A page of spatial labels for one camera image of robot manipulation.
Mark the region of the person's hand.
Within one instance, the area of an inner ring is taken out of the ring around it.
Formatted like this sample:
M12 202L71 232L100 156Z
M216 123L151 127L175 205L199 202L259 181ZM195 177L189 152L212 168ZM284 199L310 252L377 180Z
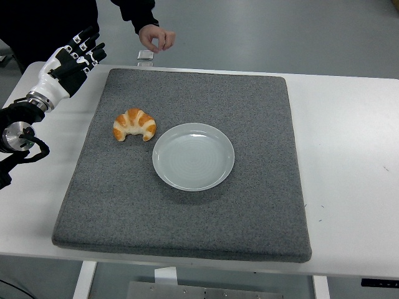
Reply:
M138 36L142 45L156 54L170 49L176 39L176 34L173 31L168 31L153 24L142 27Z

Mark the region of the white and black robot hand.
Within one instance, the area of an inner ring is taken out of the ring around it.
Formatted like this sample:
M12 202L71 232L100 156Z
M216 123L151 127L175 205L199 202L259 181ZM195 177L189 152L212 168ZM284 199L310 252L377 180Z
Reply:
M88 27L58 48L39 72L39 81L26 98L53 110L58 103L71 98L87 79L88 73L106 58L105 44L96 44L99 31Z

